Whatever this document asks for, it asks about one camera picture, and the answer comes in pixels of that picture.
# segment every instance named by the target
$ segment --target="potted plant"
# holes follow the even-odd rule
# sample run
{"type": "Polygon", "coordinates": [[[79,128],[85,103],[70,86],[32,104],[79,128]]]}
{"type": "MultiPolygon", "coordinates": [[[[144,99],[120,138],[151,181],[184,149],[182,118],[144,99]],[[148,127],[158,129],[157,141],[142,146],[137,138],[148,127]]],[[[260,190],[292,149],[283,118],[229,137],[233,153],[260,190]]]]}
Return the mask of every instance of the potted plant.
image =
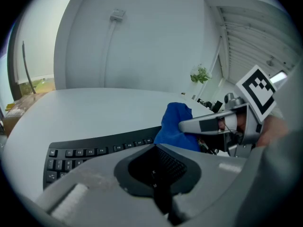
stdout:
{"type": "Polygon", "coordinates": [[[195,83],[201,82],[204,84],[204,82],[212,78],[212,75],[207,72],[205,67],[202,67],[202,64],[200,64],[192,68],[190,72],[190,78],[195,83]]]}

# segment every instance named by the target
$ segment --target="cable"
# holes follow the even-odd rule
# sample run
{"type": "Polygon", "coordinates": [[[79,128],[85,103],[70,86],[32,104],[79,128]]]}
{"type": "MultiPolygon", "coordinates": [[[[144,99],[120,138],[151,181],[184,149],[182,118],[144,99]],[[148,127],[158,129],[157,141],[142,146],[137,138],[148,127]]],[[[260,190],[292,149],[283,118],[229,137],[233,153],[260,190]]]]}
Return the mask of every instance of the cable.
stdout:
{"type": "Polygon", "coordinates": [[[229,128],[228,128],[228,126],[225,124],[225,122],[222,120],[223,118],[219,118],[219,117],[217,117],[217,119],[219,119],[219,120],[221,120],[222,121],[222,123],[224,123],[224,125],[225,125],[225,127],[228,129],[228,131],[227,132],[230,132],[230,133],[232,133],[235,137],[236,137],[236,134],[233,132],[233,131],[235,131],[235,132],[238,132],[238,131],[236,131],[236,130],[230,130],[229,128]]]}
{"type": "Polygon", "coordinates": [[[105,87],[105,73],[106,73],[106,67],[107,67],[107,55],[108,55],[108,50],[110,47],[110,42],[113,37],[113,33],[116,27],[117,21],[114,20],[108,30],[108,33],[105,37],[105,42],[103,46],[103,50],[101,53],[101,65],[100,65],[100,74],[99,74],[99,86],[100,87],[105,87]]]}
{"type": "Polygon", "coordinates": [[[210,152],[213,154],[213,155],[217,155],[217,153],[215,152],[215,150],[213,148],[208,148],[210,150],[210,152]]]}
{"type": "Polygon", "coordinates": [[[36,91],[35,91],[35,89],[33,87],[32,80],[30,79],[30,76],[29,76],[29,73],[28,73],[28,70],[27,70],[27,62],[25,60],[25,45],[24,45],[24,41],[22,41],[22,54],[23,54],[23,62],[24,62],[25,72],[27,74],[27,79],[28,79],[29,85],[32,88],[33,93],[36,94],[36,91]]]}

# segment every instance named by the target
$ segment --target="person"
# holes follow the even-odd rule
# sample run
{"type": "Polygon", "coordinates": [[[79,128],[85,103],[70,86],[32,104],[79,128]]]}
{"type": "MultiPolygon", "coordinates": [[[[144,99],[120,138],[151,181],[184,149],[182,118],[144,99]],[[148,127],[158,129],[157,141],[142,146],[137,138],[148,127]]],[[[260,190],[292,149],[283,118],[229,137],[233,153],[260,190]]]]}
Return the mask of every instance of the person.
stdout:
{"type": "MultiPolygon", "coordinates": [[[[244,132],[246,124],[246,115],[238,114],[237,115],[237,130],[244,132]]],[[[219,128],[221,130],[225,129],[224,119],[219,121],[219,128]]],[[[272,141],[284,137],[288,134],[288,128],[286,122],[282,119],[279,119],[273,115],[269,115],[263,124],[263,130],[261,132],[260,138],[257,141],[256,146],[268,146],[272,141]]]]}

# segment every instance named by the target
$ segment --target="black keyboard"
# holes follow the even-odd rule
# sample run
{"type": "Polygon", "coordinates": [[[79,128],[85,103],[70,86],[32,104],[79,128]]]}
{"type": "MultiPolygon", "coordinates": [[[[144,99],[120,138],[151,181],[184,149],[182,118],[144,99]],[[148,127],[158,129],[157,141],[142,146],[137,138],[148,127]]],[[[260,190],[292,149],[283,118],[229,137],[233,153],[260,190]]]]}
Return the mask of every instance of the black keyboard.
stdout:
{"type": "Polygon", "coordinates": [[[83,162],[97,156],[153,143],[161,126],[98,138],[54,142],[45,160],[43,189],[83,162]]]}

